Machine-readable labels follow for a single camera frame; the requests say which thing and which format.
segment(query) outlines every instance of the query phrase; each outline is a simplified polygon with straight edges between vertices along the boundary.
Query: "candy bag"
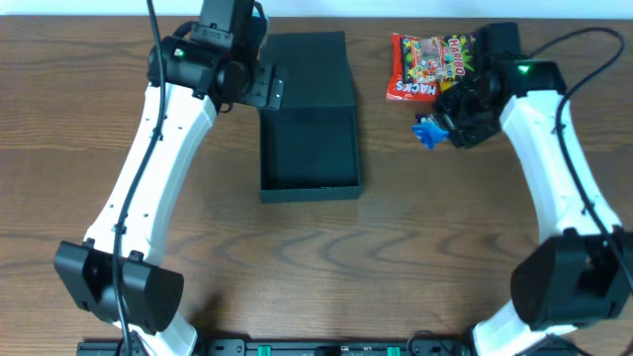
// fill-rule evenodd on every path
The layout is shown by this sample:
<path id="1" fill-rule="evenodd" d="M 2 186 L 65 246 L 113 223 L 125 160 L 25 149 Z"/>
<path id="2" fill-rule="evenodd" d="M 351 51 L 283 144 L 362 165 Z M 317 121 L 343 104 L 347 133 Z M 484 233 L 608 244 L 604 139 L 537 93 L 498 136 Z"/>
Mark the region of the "candy bag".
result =
<path id="1" fill-rule="evenodd" d="M 434 101 L 441 90 L 474 74 L 474 43 L 470 34 L 425 40 L 392 34 L 394 74 L 387 99 Z"/>

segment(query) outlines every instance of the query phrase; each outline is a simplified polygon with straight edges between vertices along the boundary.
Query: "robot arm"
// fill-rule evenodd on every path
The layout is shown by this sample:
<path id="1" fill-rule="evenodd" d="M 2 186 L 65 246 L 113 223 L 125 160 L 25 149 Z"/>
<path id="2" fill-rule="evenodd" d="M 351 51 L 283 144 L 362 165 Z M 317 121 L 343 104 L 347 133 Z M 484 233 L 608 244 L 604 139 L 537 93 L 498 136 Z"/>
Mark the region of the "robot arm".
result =
<path id="1" fill-rule="evenodd" d="M 161 55 L 165 119 L 127 211 L 121 250 L 126 315 L 149 355 L 190 355 L 196 347 L 196 330 L 177 312 L 184 279 L 159 265 L 171 213 L 198 146 L 222 104 L 269 110 L 281 105 L 284 78 L 275 66 L 256 59 L 268 25 L 261 7 L 253 12 L 253 6 L 253 0 L 206 0 L 198 23 L 183 25 L 161 41 L 160 52 L 151 51 L 143 113 L 115 188 L 83 244 L 63 242 L 55 255 L 55 270 L 77 306 L 121 326 L 111 272 L 118 258 L 113 258 L 115 226 L 156 126 Z"/>
<path id="2" fill-rule="evenodd" d="M 556 63 L 525 59 L 516 24 L 488 25 L 476 37 L 478 78 L 443 93 L 435 117 L 457 147 L 470 148 L 503 131 L 521 162 L 541 245 L 514 270 L 511 301 L 472 332 L 478 355 L 517 355 L 548 334 L 618 316 L 630 292 L 605 237 L 586 214 L 556 135 L 557 109 L 567 91 Z M 593 180 L 569 102 L 561 119 L 565 145 L 593 208 L 626 254 L 631 234 L 621 230 Z"/>
<path id="3" fill-rule="evenodd" d="M 113 226 L 156 125 L 159 91 L 158 87 L 147 87 L 138 131 L 119 180 L 84 237 L 84 241 L 91 240 L 96 250 L 112 253 Z M 164 257 L 169 220 L 189 164 L 217 115 L 209 96 L 198 99 L 190 88 L 167 84 L 166 98 L 167 120 L 163 122 L 162 137 L 136 188 L 122 241 L 123 256 L 130 256 L 134 251 L 142 254 L 144 263 L 155 266 L 159 266 Z M 136 325 L 130 328 L 140 336 L 151 355 L 190 355 L 197 338 L 194 327 L 178 312 L 164 330 L 153 335 Z"/>
<path id="4" fill-rule="evenodd" d="M 540 243 L 552 236 L 562 236 L 568 228 L 575 228 L 580 236 L 600 234 L 595 222 L 584 213 L 583 200 L 553 134 L 555 113 L 562 98 L 556 90 L 529 91 L 522 98 L 512 96 L 500 116 L 501 129 L 518 155 L 532 195 Z M 600 219 L 607 226 L 620 225 L 593 180 L 574 132 L 569 103 L 562 122 L 574 165 Z M 510 301 L 491 319 L 479 323 L 473 338 L 479 355 L 515 355 L 538 344 L 548 334 L 561 335 L 576 329 L 572 324 L 563 324 L 532 330 Z"/>

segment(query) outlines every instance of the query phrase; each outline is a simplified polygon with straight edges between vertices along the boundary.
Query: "wood grain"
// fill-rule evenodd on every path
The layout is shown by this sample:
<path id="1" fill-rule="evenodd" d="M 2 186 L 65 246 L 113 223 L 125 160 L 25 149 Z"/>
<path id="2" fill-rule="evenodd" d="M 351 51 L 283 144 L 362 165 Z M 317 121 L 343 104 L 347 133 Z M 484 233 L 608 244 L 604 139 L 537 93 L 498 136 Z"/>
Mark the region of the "wood grain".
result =
<path id="1" fill-rule="evenodd" d="M 185 18 L 161 18 L 167 34 Z M 477 149 L 421 147 L 414 110 L 385 103 L 389 34 L 472 31 L 486 20 L 274 19 L 276 33 L 344 30 L 357 88 L 364 191 L 358 201 L 259 203 L 259 125 L 249 108 L 220 116 L 194 158 L 169 231 L 165 266 L 184 274 L 180 311 L 252 337 L 397 337 L 459 333 L 509 297 L 509 274 L 536 246 L 519 162 L 496 136 Z M 631 22 L 519 21 L 523 47 Z M 68 355 L 84 337 L 119 337 L 78 310 L 52 269 L 105 204 L 136 132 L 151 47 L 146 18 L 0 18 L 0 354 Z M 574 83 L 615 51 L 587 35 L 560 44 Z M 573 100 L 595 179 L 633 223 L 633 55 Z M 633 311 L 578 332 L 615 355 Z"/>

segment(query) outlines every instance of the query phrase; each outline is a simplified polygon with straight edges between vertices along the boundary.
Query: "white wall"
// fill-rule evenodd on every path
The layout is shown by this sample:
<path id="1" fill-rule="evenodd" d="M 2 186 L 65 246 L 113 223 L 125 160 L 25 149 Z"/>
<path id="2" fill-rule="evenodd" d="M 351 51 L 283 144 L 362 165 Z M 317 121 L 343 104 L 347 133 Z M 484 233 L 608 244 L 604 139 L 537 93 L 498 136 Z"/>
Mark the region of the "white wall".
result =
<path id="1" fill-rule="evenodd" d="M 633 19 L 633 0 L 260 0 L 270 16 Z M 159 15 L 198 15 L 202 0 L 154 0 Z M 0 0 L 8 15 L 144 15 L 143 0 Z"/>

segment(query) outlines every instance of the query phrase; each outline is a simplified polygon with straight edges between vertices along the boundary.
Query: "blue plastic piece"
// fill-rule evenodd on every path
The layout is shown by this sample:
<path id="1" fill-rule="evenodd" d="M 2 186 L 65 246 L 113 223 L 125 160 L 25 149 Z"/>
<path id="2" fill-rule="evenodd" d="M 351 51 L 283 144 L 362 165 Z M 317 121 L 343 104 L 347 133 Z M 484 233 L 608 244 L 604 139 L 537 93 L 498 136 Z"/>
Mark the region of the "blue plastic piece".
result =
<path id="1" fill-rule="evenodd" d="M 417 124 L 411 127 L 413 133 L 428 149 L 448 138 L 448 131 L 441 128 L 432 116 L 417 115 Z"/>

